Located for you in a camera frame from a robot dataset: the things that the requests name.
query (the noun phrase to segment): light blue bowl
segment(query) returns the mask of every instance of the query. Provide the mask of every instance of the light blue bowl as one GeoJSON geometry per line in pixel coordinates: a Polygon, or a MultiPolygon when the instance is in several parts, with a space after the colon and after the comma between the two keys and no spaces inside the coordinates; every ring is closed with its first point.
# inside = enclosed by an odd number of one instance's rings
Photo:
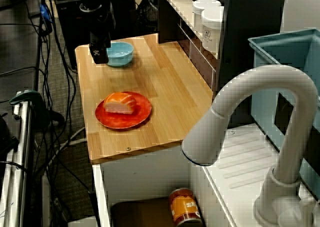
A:
{"type": "Polygon", "coordinates": [[[126,42],[113,42],[106,52],[109,57],[108,66],[124,66],[132,60],[134,47],[126,42]]]}

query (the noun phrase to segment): orange can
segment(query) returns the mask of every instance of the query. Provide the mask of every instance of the orange can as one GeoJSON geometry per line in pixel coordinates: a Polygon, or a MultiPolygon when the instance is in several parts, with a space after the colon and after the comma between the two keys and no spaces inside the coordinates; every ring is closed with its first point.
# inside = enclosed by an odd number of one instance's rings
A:
{"type": "Polygon", "coordinates": [[[202,227],[194,193],[188,188],[178,188],[169,195],[169,204],[175,227],[202,227]]]}

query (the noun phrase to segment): wooden countertop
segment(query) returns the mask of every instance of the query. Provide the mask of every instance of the wooden countertop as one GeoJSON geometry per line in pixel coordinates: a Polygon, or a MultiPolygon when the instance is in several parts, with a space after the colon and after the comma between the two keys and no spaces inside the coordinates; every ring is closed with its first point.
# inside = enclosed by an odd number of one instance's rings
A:
{"type": "Polygon", "coordinates": [[[133,60],[126,68],[95,64],[88,45],[75,49],[89,159],[100,164],[181,143],[208,110],[213,92],[177,42],[158,35],[126,38],[133,60]],[[102,126],[95,109],[113,92],[136,92],[152,104],[145,122],[128,130],[102,126]]]}

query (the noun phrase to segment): can label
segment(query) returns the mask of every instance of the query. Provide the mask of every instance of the can label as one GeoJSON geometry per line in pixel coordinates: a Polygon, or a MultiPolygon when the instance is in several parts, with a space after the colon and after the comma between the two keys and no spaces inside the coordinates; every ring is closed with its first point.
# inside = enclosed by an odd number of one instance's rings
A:
{"type": "Polygon", "coordinates": [[[190,196],[178,196],[171,204],[173,220],[176,221],[180,216],[184,214],[193,213],[199,215],[196,202],[190,196]]]}

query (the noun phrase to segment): orange plate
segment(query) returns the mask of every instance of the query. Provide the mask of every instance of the orange plate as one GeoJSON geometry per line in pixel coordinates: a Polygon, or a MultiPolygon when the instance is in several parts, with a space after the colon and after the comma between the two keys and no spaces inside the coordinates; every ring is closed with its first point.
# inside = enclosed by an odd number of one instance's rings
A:
{"type": "Polygon", "coordinates": [[[132,95],[136,100],[136,107],[132,114],[109,113],[105,111],[104,100],[95,109],[96,119],[105,127],[111,129],[126,129],[142,123],[151,113],[151,103],[139,93],[124,92],[132,95]]]}

